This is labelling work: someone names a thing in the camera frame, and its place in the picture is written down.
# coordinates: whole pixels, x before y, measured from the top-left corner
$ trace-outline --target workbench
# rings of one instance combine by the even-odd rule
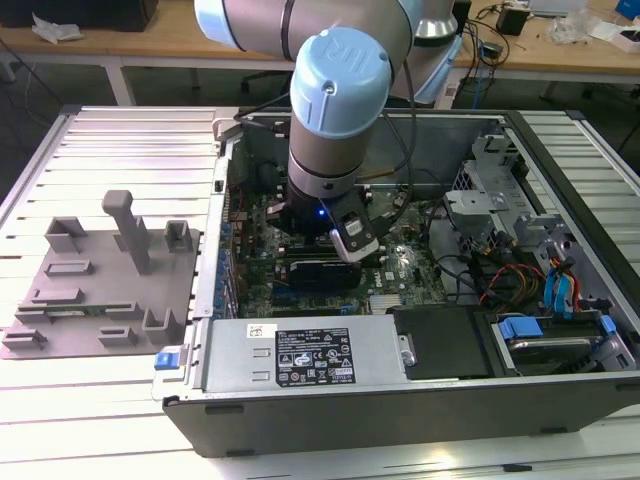
[[[475,0],[471,18],[495,0]],[[591,0],[594,15],[607,21],[623,23],[614,12],[616,0]],[[497,15],[484,19],[495,25]],[[543,80],[549,82],[637,83],[640,82],[640,55],[625,54],[613,45],[593,39],[588,44],[554,45],[547,36],[551,20],[534,18],[527,22],[519,37],[508,37],[511,54],[495,72],[496,78]],[[195,20],[192,0],[160,0],[158,10],[142,33],[124,33],[83,29],[85,38],[53,45],[40,39],[30,29],[0,28],[0,37],[29,63],[100,65],[109,78],[118,105],[135,105],[123,67],[190,68],[194,82],[197,69],[223,68],[247,70],[291,70],[293,64],[263,55],[220,45],[205,38]],[[481,27],[480,35],[491,40],[492,34]],[[460,80],[471,64],[467,37],[455,61],[436,107],[451,108]],[[0,51],[0,63],[15,59]]]
[[[52,217],[114,229],[101,198],[128,189],[148,228],[185,219],[206,230],[218,155],[215,111],[105,107],[58,117],[0,207],[0,340],[49,248],[43,233]],[[605,201],[621,198],[626,185],[615,152],[586,122],[578,131],[562,112],[525,115],[558,164],[570,162],[563,168],[580,173],[571,177],[576,188],[585,176],[611,177],[596,182],[604,190],[579,191],[585,201],[600,201],[593,208],[603,218],[626,215],[632,231],[638,223],[630,210],[618,202],[620,211],[612,211]],[[614,217],[613,227],[620,226]],[[640,471],[639,406],[571,434],[207,460],[152,398],[153,364],[151,355],[0,360],[0,478],[502,478],[532,468],[521,475],[569,480],[634,478]]]

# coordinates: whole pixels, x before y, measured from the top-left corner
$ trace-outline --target electronic device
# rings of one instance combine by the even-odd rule
[[[529,9],[538,17],[566,17],[587,7],[587,0],[529,0]]]
[[[522,33],[524,24],[527,22],[531,10],[520,6],[505,5],[500,10],[500,15],[496,21],[496,30],[503,35],[518,36]]]
[[[153,18],[158,0],[3,0],[0,23],[4,27],[30,27],[32,13],[60,25],[142,32]]]
[[[369,218],[354,188],[357,172],[397,79],[408,76],[408,96],[421,101],[435,98],[446,79],[462,44],[453,3],[195,2],[208,38],[296,62],[289,180],[282,201],[269,207],[272,224],[309,238],[330,232],[340,258],[350,263],[378,249],[397,215]],[[255,125],[245,118],[251,113],[235,120]],[[315,215],[320,210],[326,215]]]
[[[329,234],[269,222],[289,140],[238,130],[235,112],[214,120],[216,174],[228,173],[216,177],[194,321],[158,355],[153,385],[197,453],[570,432],[640,402],[638,275],[607,210],[633,208],[639,182],[608,154],[576,160],[604,151],[579,117],[420,112],[408,207],[351,263]],[[410,132],[410,111],[389,114]],[[365,173],[401,157],[384,118],[372,139]],[[407,202],[407,181],[398,172],[356,194],[375,217]]]
[[[637,0],[620,0],[616,5],[616,12],[629,20],[634,20],[640,15],[640,2]]]

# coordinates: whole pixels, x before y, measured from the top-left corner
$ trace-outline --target wire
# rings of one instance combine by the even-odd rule
[[[476,94],[473,97],[473,106],[471,107],[473,110],[478,108],[478,103],[480,101],[480,87],[482,86],[482,80],[483,80],[482,72],[484,71],[484,65],[485,65],[485,63],[484,63],[484,53],[482,51],[482,49],[484,48],[484,44],[481,41],[479,41],[479,42],[480,42],[479,50],[480,50],[480,64],[481,64],[481,66],[480,66],[480,76],[478,78],[476,78],[476,83],[477,83],[477,85],[476,85]]]
[[[442,197],[438,203],[436,203],[433,208],[431,208],[431,212],[429,213],[429,220],[427,220],[427,228],[425,230],[427,236],[429,236],[429,232],[431,231],[431,225],[436,218],[436,212],[440,207],[445,207],[445,199]]]
[[[238,210],[236,210],[236,213],[233,215],[233,220],[231,220],[232,222],[238,220],[240,212],[242,212],[242,208],[244,207],[244,191],[242,191],[241,188],[239,188],[238,191],[240,192],[240,202],[238,202]]]
[[[486,7],[481,8],[476,14],[476,19],[483,20],[491,13],[500,13],[504,8],[503,3],[494,3],[493,5],[487,5]]]
[[[27,76],[27,84],[24,87],[24,109],[27,112],[27,115],[29,115],[29,118],[31,118],[31,120],[33,120],[35,123],[37,123],[41,127],[50,128],[53,122],[51,121],[45,122],[40,120],[39,118],[36,117],[36,113],[32,112],[31,109],[29,108],[29,88],[31,87],[31,79],[33,78],[33,72],[36,71],[35,63],[32,66],[32,70],[33,71],[29,71],[29,75]]]
[[[409,105],[411,106],[411,140],[409,142],[409,148],[406,150],[406,168],[407,168],[407,197],[402,206],[394,214],[391,219],[391,225],[395,224],[398,219],[404,214],[409,207],[411,197],[413,196],[413,154],[416,151],[416,145],[418,143],[418,112],[416,107],[415,89],[413,88],[413,79],[409,71],[409,64],[404,61],[404,76],[407,82],[407,89],[409,91]],[[400,148],[406,148],[404,141],[400,142]]]
[[[469,20],[469,22],[471,22],[472,24],[475,24],[475,25],[482,25],[482,26],[488,28],[493,33],[498,35],[502,39],[502,41],[504,42],[504,44],[506,46],[506,53],[505,53],[505,55],[504,55],[504,57],[502,59],[498,59],[496,62],[487,62],[486,60],[484,60],[483,63],[485,65],[490,66],[490,67],[499,67],[500,65],[504,64],[504,62],[506,62],[507,59],[509,58],[509,55],[511,55],[511,45],[509,44],[509,40],[507,39],[507,37],[505,37],[502,33],[500,33],[498,30],[496,30],[494,27],[492,27],[488,23],[484,23],[484,22],[481,22],[479,20]]]
[[[274,105],[276,105],[277,103],[281,102],[282,100],[284,100],[285,98],[289,97],[289,92],[284,93],[272,100],[269,100],[266,103],[263,103],[262,105],[258,105],[257,107],[254,108],[250,108],[249,110],[243,111],[243,112],[238,112],[233,116],[233,119],[238,122],[241,123],[242,125],[247,125],[247,126],[251,126],[251,127],[257,127],[257,128],[263,128],[272,132],[278,132],[277,128],[275,126],[271,126],[271,125],[267,125],[266,123],[262,123],[259,122],[257,120],[252,120],[248,117],[249,115],[253,115],[254,113],[258,113],[266,108],[269,107],[273,107]]]
[[[64,102],[60,100],[60,97],[56,94],[56,92],[54,92],[51,89],[51,87],[49,87],[49,85],[47,85],[47,83],[44,80],[42,80],[40,76],[29,65],[27,65],[27,63],[24,60],[22,60],[20,55],[14,52],[13,49],[9,45],[7,45],[7,43],[2,39],[2,37],[0,37],[0,44],[5,48],[7,52],[13,55],[15,59],[18,60],[18,62],[20,62],[22,66],[31,73],[31,75],[33,75],[33,78],[35,78],[38,81],[38,83],[44,87],[44,89],[49,93],[49,95],[51,95],[51,98],[53,98],[58,103],[59,106],[64,105]]]
[[[629,143],[629,140],[631,140],[631,137],[633,137],[633,134],[636,133],[639,128],[640,128],[640,120],[638,120],[638,122],[633,126],[633,128],[627,134],[627,136],[624,137],[624,140],[618,147],[618,150],[616,150],[618,153],[622,153],[622,149],[627,146],[627,143]]]

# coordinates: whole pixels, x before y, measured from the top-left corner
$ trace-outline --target table leg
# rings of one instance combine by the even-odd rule
[[[191,88],[199,90],[202,87],[202,82],[200,81],[200,70],[197,68],[190,68],[189,75],[191,76]]]
[[[442,90],[438,94],[436,103],[433,106],[435,110],[451,110],[453,107],[453,101],[458,94],[458,88],[460,87],[460,81],[464,78],[465,72],[460,69],[453,69],[449,72],[447,80],[444,82]]]
[[[11,68],[11,63],[4,60],[0,62],[0,81],[4,83],[13,83],[16,81],[16,76]]]
[[[116,103],[120,107],[130,107],[136,104],[136,99],[133,96],[133,90],[129,81],[122,71],[120,65],[103,65],[109,77],[109,83],[113,90],[113,96],[116,97]]]
[[[547,82],[547,84],[544,87],[544,90],[540,92],[540,98],[542,100],[549,100],[553,95],[553,92],[555,91],[557,86],[558,86],[558,82]]]

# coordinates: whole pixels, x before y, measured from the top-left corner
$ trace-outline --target warning label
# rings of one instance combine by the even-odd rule
[[[277,331],[276,372],[281,387],[356,383],[349,329]]]

